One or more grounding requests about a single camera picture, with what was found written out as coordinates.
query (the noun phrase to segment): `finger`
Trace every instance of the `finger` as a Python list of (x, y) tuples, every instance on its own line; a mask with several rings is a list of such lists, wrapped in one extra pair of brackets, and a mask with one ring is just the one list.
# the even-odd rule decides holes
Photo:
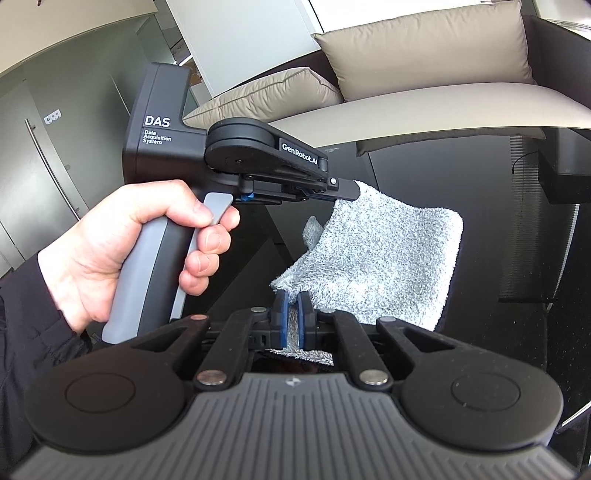
[(204, 254), (222, 254), (230, 248), (230, 234), (221, 225), (204, 228), (197, 235), (197, 249)]
[(217, 255), (204, 254), (197, 250), (192, 252), (185, 260), (185, 270), (194, 277), (210, 277), (220, 265)]
[(234, 230), (240, 223), (240, 212), (234, 207), (229, 207), (220, 219), (220, 225), (228, 232)]
[(188, 295), (199, 296), (209, 285), (209, 277), (194, 277), (183, 270), (178, 277), (178, 284)]
[(126, 185), (108, 200), (140, 224), (166, 215), (179, 225), (202, 228), (213, 219), (209, 209), (181, 180)]

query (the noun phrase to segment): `silver screw head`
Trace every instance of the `silver screw head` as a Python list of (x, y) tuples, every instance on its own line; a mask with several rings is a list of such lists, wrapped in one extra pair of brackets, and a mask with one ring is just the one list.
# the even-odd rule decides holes
[(197, 380), (203, 385), (222, 385), (228, 376), (221, 370), (203, 370), (197, 375)]
[(388, 381), (388, 374), (381, 370), (363, 370), (359, 379), (366, 385), (384, 385)]

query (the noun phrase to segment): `beige cushion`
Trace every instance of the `beige cushion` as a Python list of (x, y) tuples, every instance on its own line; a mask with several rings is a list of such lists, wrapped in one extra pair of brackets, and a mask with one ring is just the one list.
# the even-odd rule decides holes
[(439, 140), (442, 138), (475, 137), (477, 135), (520, 135), (522, 137), (544, 140), (546, 135), (538, 127), (499, 127), (475, 128), (467, 130), (445, 130), (442, 132), (421, 132), (417, 134), (396, 135), (395, 137), (368, 138), (357, 141), (357, 156), (368, 152), (393, 147), (403, 143), (422, 142), (424, 140)]
[(330, 82), (309, 67), (273, 73), (229, 90), (184, 117), (186, 125), (209, 129), (224, 118), (242, 116), (272, 122), (343, 102)]
[(464, 83), (533, 83), (520, 1), (313, 34), (347, 101)]

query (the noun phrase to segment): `black sleeve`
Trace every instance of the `black sleeve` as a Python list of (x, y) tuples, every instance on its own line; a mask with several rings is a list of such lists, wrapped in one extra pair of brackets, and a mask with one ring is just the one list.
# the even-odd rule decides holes
[(0, 283), (0, 472), (10, 471), (34, 444), (23, 395), (51, 367), (89, 352), (56, 309), (30, 258)]

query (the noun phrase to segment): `black table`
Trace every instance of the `black table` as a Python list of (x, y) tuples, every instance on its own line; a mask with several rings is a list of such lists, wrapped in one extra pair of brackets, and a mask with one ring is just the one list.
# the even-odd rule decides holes
[[(548, 202), (538, 162), (557, 151), (558, 132), (545, 132), (543, 141), (509, 134), (442, 138), (360, 157), (354, 142), (321, 150), (335, 176), (362, 180), (409, 205), (460, 213), (460, 252), (437, 330), (547, 370), (563, 390), (566, 418), (591, 400), (591, 207)], [(306, 220), (316, 215), (323, 223), (331, 211), (314, 200), (242, 207), (242, 225), (212, 288), (190, 299), (185, 312), (221, 319), (253, 302), (270, 304), (266, 285), (305, 251)], [(584, 456), (588, 462), (586, 432), (583, 424), (553, 446), (575, 465)]]

